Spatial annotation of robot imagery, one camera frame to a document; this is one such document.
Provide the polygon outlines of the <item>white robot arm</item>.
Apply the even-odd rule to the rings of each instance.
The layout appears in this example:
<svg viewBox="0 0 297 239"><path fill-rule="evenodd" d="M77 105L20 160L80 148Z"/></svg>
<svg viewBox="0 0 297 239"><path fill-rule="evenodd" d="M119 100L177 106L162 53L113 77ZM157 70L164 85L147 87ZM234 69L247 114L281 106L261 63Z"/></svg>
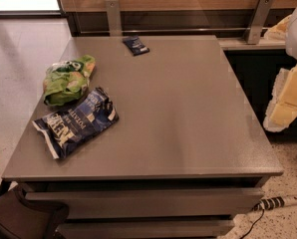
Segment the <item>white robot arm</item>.
<svg viewBox="0 0 297 239"><path fill-rule="evenodd" d="M265 34L266 40L284 41L286 54L297 60L297 8ZM275 78L272 99L265 112L263 126L280 132L297 118L297 64L291 70L281 68Z"/></svg>

